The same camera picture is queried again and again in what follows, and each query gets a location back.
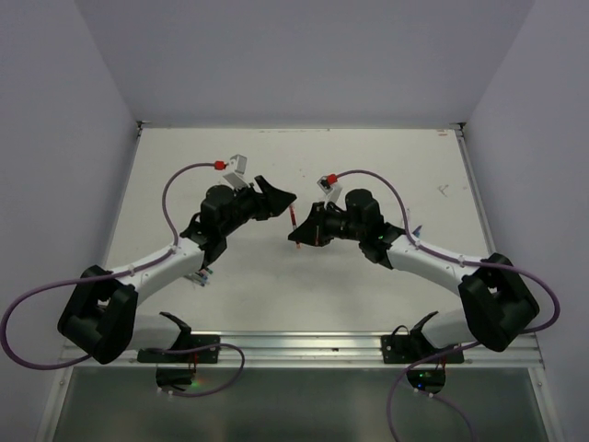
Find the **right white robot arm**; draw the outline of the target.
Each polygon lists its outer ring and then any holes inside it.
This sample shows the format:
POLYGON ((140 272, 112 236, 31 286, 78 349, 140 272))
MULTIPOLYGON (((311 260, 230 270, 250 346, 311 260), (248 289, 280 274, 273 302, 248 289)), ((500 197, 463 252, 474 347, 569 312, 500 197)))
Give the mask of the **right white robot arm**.
POLYGON ((355 241, 368 261, 412 273, 456 295, 460 308, 429 313, 397 343, 424 362, 460 343, 478 342, 502 352, 539 313, 539 304, 523 279, 510 272, 506 257, 494 253, 468 266, 457 254, 449 261, 439 251, 428 254, 385 220, 379 203, 365 189, 348 192, 343 208, 314 203, 288 238, 311 247, 324 247, 335 238, 355 241))

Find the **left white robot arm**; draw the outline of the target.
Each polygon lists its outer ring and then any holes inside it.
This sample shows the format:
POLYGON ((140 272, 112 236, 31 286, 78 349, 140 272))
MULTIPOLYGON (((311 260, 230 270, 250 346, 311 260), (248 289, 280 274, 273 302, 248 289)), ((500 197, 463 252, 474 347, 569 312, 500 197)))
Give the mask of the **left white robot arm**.
POLYGON ((126 350, 185 359, 194 345, 191 327, 167 312, 141 317, 138 307, 176 280, 209 267, 239 227, 277 217, 295 199, 261 176, 239 189, 214 185, 165 249, 117 269, 87 268, 58 320, 58 332, 102 365, 126 350))

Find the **red capped pen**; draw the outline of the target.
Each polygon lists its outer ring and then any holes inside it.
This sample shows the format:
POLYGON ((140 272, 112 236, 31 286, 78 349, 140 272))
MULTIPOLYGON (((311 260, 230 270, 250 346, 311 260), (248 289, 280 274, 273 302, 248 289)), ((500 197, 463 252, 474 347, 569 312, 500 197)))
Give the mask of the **red capped pen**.
MULTIPOLYGON (((297 222, 295 216, 295 207, 293 204, 289 205, 289 216, 291 220, 292 230, 294 232, 297 229, 297 222)), ((301 244, 299 242, 295 242, 295 245, 298 250, 301 250, 301 244)))

